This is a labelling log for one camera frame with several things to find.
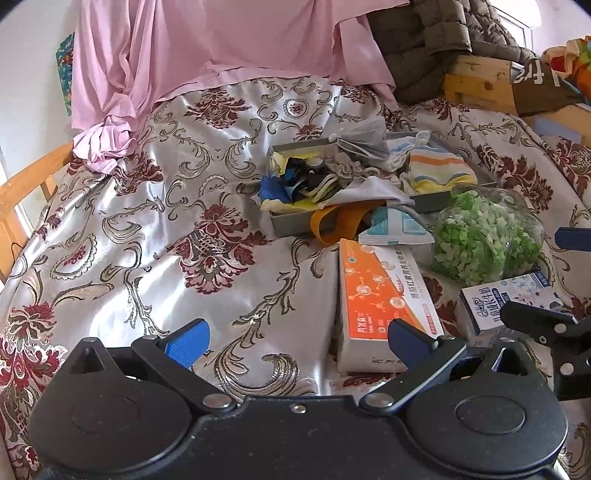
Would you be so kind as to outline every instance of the pink sheet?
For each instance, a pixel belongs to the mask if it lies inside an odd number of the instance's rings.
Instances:
[[[154,104],[257,77],[394,80],[365,14],[407,0],[82,0],[74,38],[74,153],[110,173]]]

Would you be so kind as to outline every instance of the clear plastic bag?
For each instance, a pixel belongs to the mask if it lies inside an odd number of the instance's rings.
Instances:
[[[544,227],[517,192],[460,183],[433,236],[433,269],[470,287],[532,269]]]

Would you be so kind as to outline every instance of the floral bedspread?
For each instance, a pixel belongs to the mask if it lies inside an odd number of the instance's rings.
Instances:
[[[275,238],[257,196],[271,145],[372,115],[391,130],[432,130],[523,192],[548,232],[540,268],[577,316],[591,313],[591,256],[552,240],[559,226],[591,226],[586,149],[548,145],[515,118],[442,99],[389,112],[368,88],[315,77],[187,93],[157,107],[137,153],[113,176],[74,161],[15,263],[0,297],[2,477],[8,463],[19,480],[39,473],[27,420],[84,336],[127,346],[202,317],[211,341],[193,371],[238,399],[359,397],[388,380],[336,372],[336,247]],[[457,288],[427,268],[424,276],[447,331],[457,333]],[[551,381],[546,349],[524,345]],[[585,403],[564,406],[571,431],[561,462],[573,478],[591,478]]]

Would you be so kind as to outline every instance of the open box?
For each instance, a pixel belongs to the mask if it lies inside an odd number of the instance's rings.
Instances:
[[[396,132],[390,133],[386,135],[386,140],[390,140],[393,138],[401,138],[401,137],[414,137],[416,136],[417,132]],[[317,140],[307,140],[302,142],[295,142],[289,143],[284,145],[276,145],[274,147],[270,147],[267,153],[268,157],[268,168],[271,168],[271,157],[273,153],[277,152],[283,155],[284,157],[293,157],[296,155],[304,155],[307,153],[315,153],[320,152],[322,154],[323,147],[330,146],[333,148],[331,142],[328,141],[327,138],[319,138]],[[489,172],[484,170],[479,165],[471,162],[469,158],[466,158],[465,155],[462,155],[460,151],[457,149],[447,145],[444,141],[439,140],[434,135],[431,135],[429,139],[428,145],[432,147],[440,147],[444,148],[450,153],[455,155],[461,156],[464,161],[470,166],[474,173],[476,174],[476,178],[478,179],[478,185],[484,187],[496,187],[497,186],[497,179],[494,178]],[[415,194],[411,195],[411,198],[415,201],[414,209],[417,213],[429,213],[429,212],[437,212],[439,210],[444,209],[449,205],[450,200],[450,192],[434,192],[434,193],[422,193],[422,194]],[[278,237],[283,236],[291,236],[291,235],[301,235],[303,233],[310,233],[310,218],[314,212],[295,212],[295,213],[285,213],[279,215],[274,212],[270,212],[271,214],[271,222],[273,224],[273,228],[275,230],[275,234]],[[332,229],[335,224],[335,217],[329,216],[324,221],[324,228]]]

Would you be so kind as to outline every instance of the pink curtain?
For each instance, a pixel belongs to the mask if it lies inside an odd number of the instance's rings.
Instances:
[[[160,99],[257,77],[394,80],[365,14],[407,0],[82,0],[74,38],[74,153],[110,173]]]

